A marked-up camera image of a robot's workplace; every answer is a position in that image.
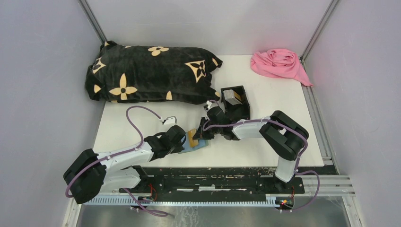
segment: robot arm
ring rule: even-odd
[[[138,149],[135,148],[139,143],[99,154],[96,154],[92,149],[87,149],[79,155],[63,177],[65,182],[69,184],[82,169],[101,160],[80,175],[70,187],[75,201],[82,204],[94,198],[99,192],[134,188],[140,182],[140,174],[138,169],[133,166],[163,158],[168,154],[181,152],[184,142],[185,131],[178,125],[174,125],[167,132],[146,137]],[[136,151],[115,156],[115,154],[127,150]]]
[[[264,138],[279,155],[275,177],[284,183],[293,178],[300,151],[309,137],[301,125],[282,111],[275,111],[270,117],[261,119],[235,121],[229,119],[219,106],[211,107],[208,103],[204,108],[209,120],[201,120],[195,139],[212,139],[214,134],[221,134],[227,140]]]

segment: white table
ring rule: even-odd
[[[301,84],[291,79],[271,79],[250,69],[250,55],[218,56],[224,63],[213,74],[212,87],[220,92],[222,87],[243,85],[251,105],[251,119],[271,115],[281,110],[309,132],[309,147],[303,154],[300,166],[323,166],[322,156],[306,106]],[[139,142],[140,137],[125,118],[125,111],[134,104],[107,102],[96,136],[94,151],[97,153],[124,148]],[[199,126],[205,116],[203,105],[181,102],[139,103],[166,118],[177,117],[177,124],[188,131]],[[144,137],[163,131],[157,118],[143,109],[130,110],[134,124]],[[228,141],[220,135],[209,141],[207,147],[185,154],[170,154],[162,159],[144,163],[152,167],[252,167],[277,166],[278,155],[264,139]]]

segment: enclosure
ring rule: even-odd
[[[399,226],[398,209],[388,204],[398,203],[401,189],[396,172],[400,9],[396,0],[4,1],[2,226]],[[200,47],[215,54],[223,65],[213,72],[212,88],[243,86],[251,119],[281,110],[309,132],[299,170],[320,176],[314,203],[280,214],[265,203],[249,203],[259,201],[258,196],[268,203],[280,194],[201,187],[203,191],[187,192],[189,183],[169,191],[168,184],[186,178],[197,184],[195,178],[204,176],[260,186],[270,182],[279,156],[266,141],[234,143],[220,136],[199,151],[141,164],[160,179],[160,186],[155,185],[160,203],[151,207],[168,212],[168,218],[110,202],[116,195],[129,198],[121,190],[82,205],[66,198],[62,175],[83,150],[102,154],[140,141],[125,118],[132,104],[90,100],[84,89],[88,66],[108,41]],[[251,70],[252,54],[276,48],[299,56],[313,87]],[[184,102],[139,105],[175,116],[186,131],[198,128],[205,115],[203,105]],[[142,110],[135,110],[131,119],[144,135],[165,130]],[[213,187],[215,181],[206,179],[204,187]],[[315,176],[301,179],[305,193],[295,194],[294,207],[308,203],[318,185]],[[241,203],[205,203],[216,202],[216,194]],[[193,200],[194,195],[203,200]]]

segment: cable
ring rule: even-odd
[[[295,175],[298,175],[298,176],[299,176],[299,175],[305,175],[305,174],[314,174],[314,175],[316,175],[316,178],[317,178],[317,188],[316,188],[316,192],[315,192],[313,198],[312,198],[307,204],[305,204],[305,205],[303,205],[303,206],[301,206],[301,207],[298,207],[298,208],[296,208],[296,209],[293,209],[293,210],[281,210],[281,211],[284,211],[284,212],[293,212],[293,211],[296,211],[296,210],[303,209],[303,208],[309,206],[310,204],[312,204],[312,202],[314,202],[314,200],[316,199],[317,194],[318,194],[319,189],[320,189],[320,178],[319,178],[319,175],[317,174],[317,172],[315,172],[315,171],[313,171],[313,170],[308,170],[308,171],[305,171],[305,172],[302,172],[302,173],[298,173],[298,172],[297,172],[297,169],[298,169],[298,166],[299,166],[299,160],[300,160],[300,158],[301,158],[301,155],[302,155],[302,154],[305,152],[305,150],[308,148],[308,141],[306,140],[305,137],[303,137],[303,135],[299,134],[297,131],[293,130],[293,129],[290,128],[290,127],[287,127],[287,126],[285,126],[285,125],[283,125],[283,124],[281,124],[281,123],[279,123],[279,122],[276,122],[276,121],[273,121],[273,120],[270,120],[270,119],[247,120],[247,121],[237,122],[237,123],[233,123],[233,124],[220,124],[220,125],[218,125],[218,124],[213,124],[213,125],[209,125],[207,128],[204,128],[204,126],[206,125],[206,123],[208,123],[208,122],[206,122],[206,123],[203,125],[202,129],[203,129],[204,131],[206,131],[206,130],[208,130],[208,129],[210,129],[210,128],[214,128],[214,127],[233,127],[233,126],[237,126],[237,125],[241,125],[241,124],[246,124],[246,123],[253,123],[253,122],[269,122],[269,123],[278,125],[278,126],[280,126],[281,128],[284,128],[284,129],[286,129],[287,131],[292,132],[293,134],[295,134],[296,136],[298,136],[300,139],[302,139],[302,141],[305,143],[304,148],[298,153],[298,157],[296,158],[296,164],[295,164],[294,172],[295,172]]]
[[[142,206],[142,204],[135,198],[135,196],[133,196],[132,195],[132,193],[130,192],[130,190],[128,190],[128,188],[123,188],[124,189],[124,191],[126,191],[130,196],[131,196],[131,198],[137,203],[137,205],[140,207],[140,208],[142,208],[142,210],[143,211],[146,211],[147,213],[149,213],[149,214],[151,214],[151,215],[154,215],[154,216],[156,216],[156,217],[167,217],[168,216],[168,213],[166,213],[166,212],[164,212],[164,211],[161,211],[161,210],[148,210],[148,209],[146,209],[144,206]]]
[[[118,153],[115,153],[115,154],[110,155],[109,157],[115,157],[115,156],[118,156],[118,155],[122,155],[122,154],[126,154],[126,153],[128,153],[128,152],[134,151],[134,150],[140,148],[140,147],[142,146],[142,144],[143,144],[143,135],[142,135],[142,133],[141,133],[140,130],[135,126],[135,124],[131,121],[130,117],[128,116],[128,111],[129,111],[130,109],[132,109],[132,108],[142,108],[142,109],[145,109],[145,110],[151,112],[152,114],[154,114],[156,117],[158,117],[159,120],[161,120],[161,117],[160,117],[157,113],[155,113],[153,110],[151,110],[151,109],[149,109],[149,108],[146,108],[146,107],[140,106],[140,105],[133,105],[133,106],[129,107],[129,108],[127,109],[127,111],[125,111],[125,116],[127,117],[128,122],[129,122],[129,123],[135,128],[135,130],[138,132],[138,134],[139,134],[139,136],[140,136],[140,143],[139,143],[138,146],[136,146],[136,147],[134,147],[134,148],[127,149],[127,150],[124,150],[124,151],[120,151],[120,152],[118,152]],[[67,186],[67,188],[66,188],[66,190],[65,190],[65,196],[67,196],[68,198],[72,198],[73,196],[69,194],[69,191],[70,191],[70,189],[71,189],[71,186],[75,183],[75,181],[76,181],[85,171],[87,171],[90,167],[96,165],[97,163],[103,162],[103,161],[105,161],[105,160],[108,160],[108,157],[103,157],[103,158],[101,158],[101,159],[98,159],[98,160],[92,162],[91,164],[89,164],[89,165],[87,165],[85,168],[83,168],[77,175],[75,175],[75,177],[72,178],[72,180],[70,181],[70,183],[68,184],[68,186]]]
[[[209,102],[216,103],[218,106],[220,106],[220,104],[216,100],[209,100]]]

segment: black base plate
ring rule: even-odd
[[[266,194],[305,193],[302,178],[295,177],[286,187],[277,188],[273,177],[258,176],[160,176],[141,180],[132,193],[150,193],[149,184],[157,191],[157,201],[266,201]],[[214,186],[217,191],[199,190]]]

